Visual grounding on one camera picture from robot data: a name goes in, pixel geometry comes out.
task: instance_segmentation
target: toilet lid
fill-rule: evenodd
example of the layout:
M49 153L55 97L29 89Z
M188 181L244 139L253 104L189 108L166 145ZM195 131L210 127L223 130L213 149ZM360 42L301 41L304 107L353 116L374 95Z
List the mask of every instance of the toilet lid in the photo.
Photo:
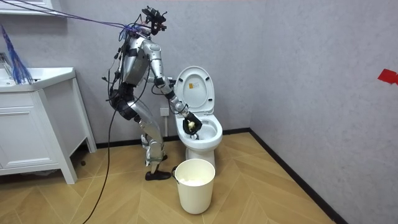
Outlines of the toilet lid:
M176 96L188 104L193 113L214 112L214 86L209 74L201 67L184 69L174 86Z

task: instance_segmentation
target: bucket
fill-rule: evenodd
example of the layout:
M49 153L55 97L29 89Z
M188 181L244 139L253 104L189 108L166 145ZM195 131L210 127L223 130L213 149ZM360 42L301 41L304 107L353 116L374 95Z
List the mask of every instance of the bucket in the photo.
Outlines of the bucket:
M216 170L203 159L189 159L172 171L177 180L182 208L191 214L200 214L210 206Z

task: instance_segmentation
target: white toilet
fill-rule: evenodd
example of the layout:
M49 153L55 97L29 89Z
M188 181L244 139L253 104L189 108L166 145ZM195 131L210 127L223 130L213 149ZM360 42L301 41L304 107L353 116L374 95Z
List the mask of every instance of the white toilet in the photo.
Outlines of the white toilet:
M184 117L175 115L178 136L187 147L185 158L204 159L216 167L214 150L223 138L223 127L213 114L215 103L213 81L206 70L191 66L180 73L174 91L203 124L197 133L199 139L192 139L182 128Z

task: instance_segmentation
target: red tag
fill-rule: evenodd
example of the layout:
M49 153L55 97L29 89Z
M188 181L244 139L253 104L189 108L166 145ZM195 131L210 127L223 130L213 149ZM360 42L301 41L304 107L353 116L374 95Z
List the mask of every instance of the red tag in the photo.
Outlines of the red tag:
M394 72L394 71L388 70L388 69L384 69L381 72L381 74L380 74L378 79L381 80L381 81L384 81L386 83L390 83L390 84L396 83L398 85L398 75L397 75L397 73Z

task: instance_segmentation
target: wooden floor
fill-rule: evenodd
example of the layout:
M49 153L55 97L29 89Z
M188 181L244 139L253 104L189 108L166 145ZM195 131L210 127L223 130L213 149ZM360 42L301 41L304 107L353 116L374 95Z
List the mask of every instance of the wooden floor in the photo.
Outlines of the wooden floor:
M166 150L161 170L171 170L185 154L180 141L167 142ZM67 185L59 172L0 177L0 223L83 223L104 181L106 150L76 152L72 159L75 185ZM180 206L174 179L144 181L141 146L115 147L104 194L88 223L334 223L249 133L223 136L216 166L210 208L190 215Z

